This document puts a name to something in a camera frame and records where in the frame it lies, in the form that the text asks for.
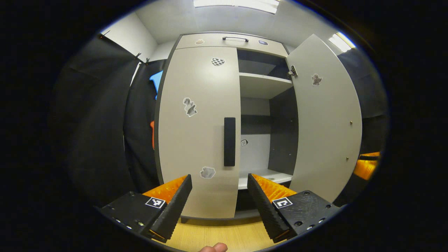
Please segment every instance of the penguin sticker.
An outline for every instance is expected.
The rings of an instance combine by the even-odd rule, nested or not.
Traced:
[[[322,78],[319,78],[318,74],[314,74],[311,76],[311,80],[313,81],[313,86],[319,86],[320,82],[322,81]]]

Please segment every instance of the orange object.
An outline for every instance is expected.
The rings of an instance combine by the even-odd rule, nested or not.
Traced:
[[[379,156],[379,152],[366,153],[363,156]],[[353,173],[365,180],[369,180],[377,165],[378,161],[376,160],[358,160]]]
[[[158,186],[152,190],[143,193],[143,195],[164,200],[168,204],[171,201],[174,194],[176,193],[176,191],[181,186],[182,182],[184,182],[186,177],[187,175],[180,178],[176,178],[168,183],[165,183],[161,186]]]
[[[152,128],[152,149],[154,150],[154,121],[149,124]]]
[[[293,190],[286,188],[286,187],[284,187],[280,184],[277,184],[275,182],[272,182],[271,180],[269,180],[267,178],[263,178],[256,174],[253,174],[253,173],[252,173],[252,176],[258,182],[258,185],[260,185],[264,194],[266,195],[266,197],[269,199],[269,201],[271,203],[273,200],[297,194]]]

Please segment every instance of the white cabinet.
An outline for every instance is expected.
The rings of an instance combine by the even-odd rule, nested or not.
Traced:
[[[222,39],[233,35],[249,42]],[[192,175],[183,217],[233,218],[248,173],[332,202],[353,172],[361,110],[336,55],[315,35],[290,55],[275,41],[250,43],[256,38],[183,35],[165,66],[156,161],[163,182]],[[225,117],[236,123],[234,166],[224,166]]]

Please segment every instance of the drawer handle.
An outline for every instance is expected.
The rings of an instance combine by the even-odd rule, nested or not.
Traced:
[[[224,166],[235,166],[235,143],[235,117],[224,117]]]
[[[225,40],[226,38],[232,38],[232,39],[244,39],[246,42],[249,42],[248,39],[245,39],[245,38],[238,38],[238,37],[223,37],[223,40]]]

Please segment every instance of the black curtain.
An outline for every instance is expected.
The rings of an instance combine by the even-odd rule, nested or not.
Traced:
[[[138,63],[115,42],[95,37],[63,67],[53,89],[52,151],[75,187],[99,207],[135,190],[123,121]]]
[[[369,59],[356,48],[338,55],[358,95],[362,115],[360,154],[379,152],[388,130],[386,91]]]
[[[140,193],[159,186],[151,121],[154,120],[157,92],[149,78],[162,71],[165,60],[140,64],[126,103],[123,132],[126,158],[133,181]]]

